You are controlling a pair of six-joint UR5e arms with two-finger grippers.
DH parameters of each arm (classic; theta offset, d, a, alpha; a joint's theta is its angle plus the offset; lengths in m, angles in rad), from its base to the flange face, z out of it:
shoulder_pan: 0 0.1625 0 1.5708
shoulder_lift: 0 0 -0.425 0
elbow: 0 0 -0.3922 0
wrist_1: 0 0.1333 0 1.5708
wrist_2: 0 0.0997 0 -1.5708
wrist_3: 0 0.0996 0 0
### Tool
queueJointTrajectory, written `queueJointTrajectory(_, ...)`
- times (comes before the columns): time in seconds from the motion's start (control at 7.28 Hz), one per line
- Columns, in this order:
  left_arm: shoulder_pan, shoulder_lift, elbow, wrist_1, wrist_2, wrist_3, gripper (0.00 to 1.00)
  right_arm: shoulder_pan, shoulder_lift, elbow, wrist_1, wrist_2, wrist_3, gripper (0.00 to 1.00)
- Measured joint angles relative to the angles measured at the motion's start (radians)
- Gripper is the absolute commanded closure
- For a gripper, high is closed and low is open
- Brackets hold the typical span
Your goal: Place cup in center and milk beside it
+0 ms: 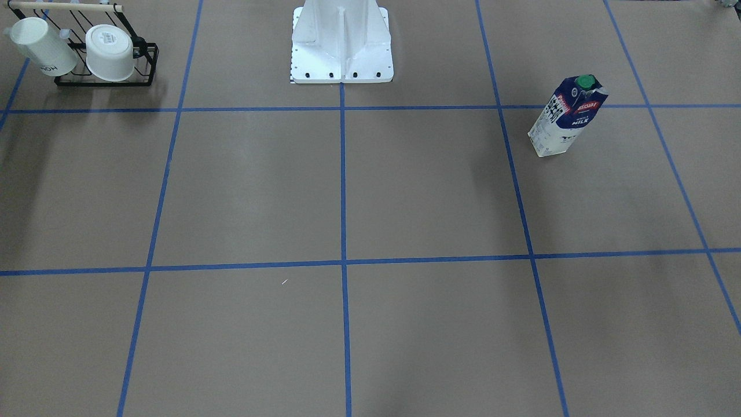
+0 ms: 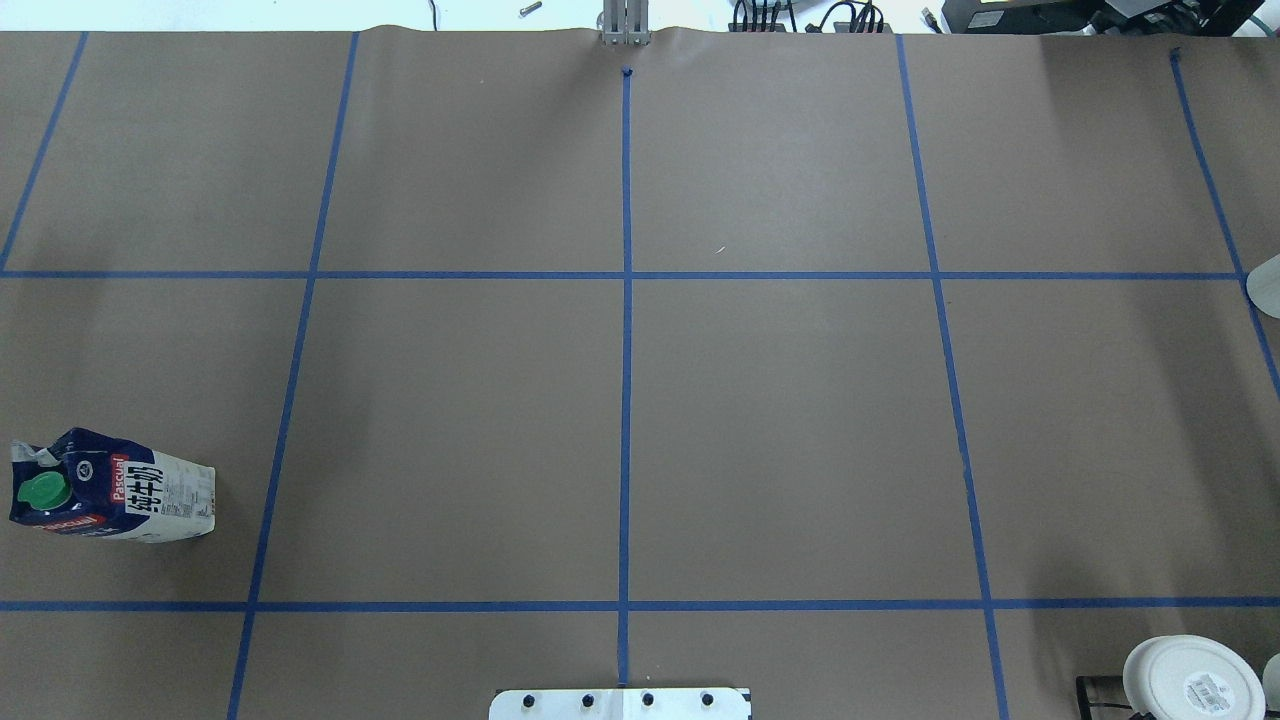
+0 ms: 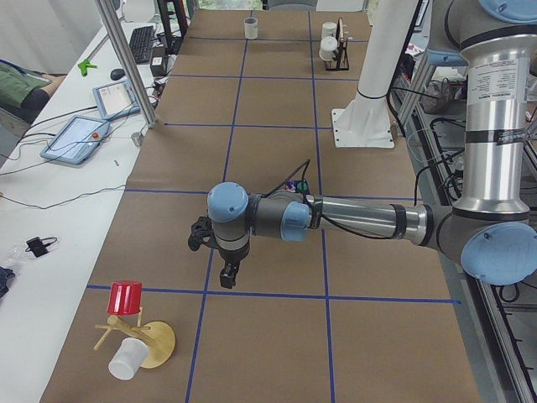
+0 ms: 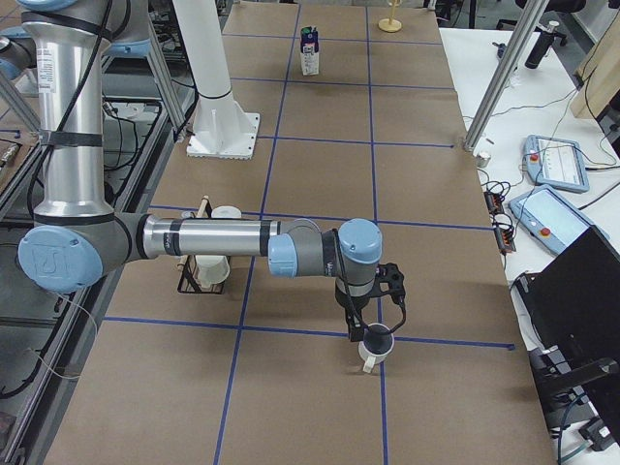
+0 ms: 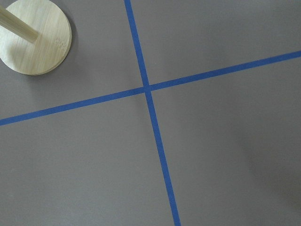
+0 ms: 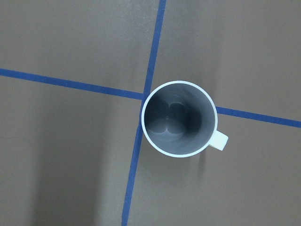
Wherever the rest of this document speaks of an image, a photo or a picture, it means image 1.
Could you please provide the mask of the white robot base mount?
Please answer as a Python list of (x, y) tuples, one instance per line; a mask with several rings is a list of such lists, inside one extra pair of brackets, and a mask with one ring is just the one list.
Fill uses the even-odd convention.
[(292, 29), (293, 83), (394, 79), (389, 13), (376, 1), (306, 1), (294, 9)]

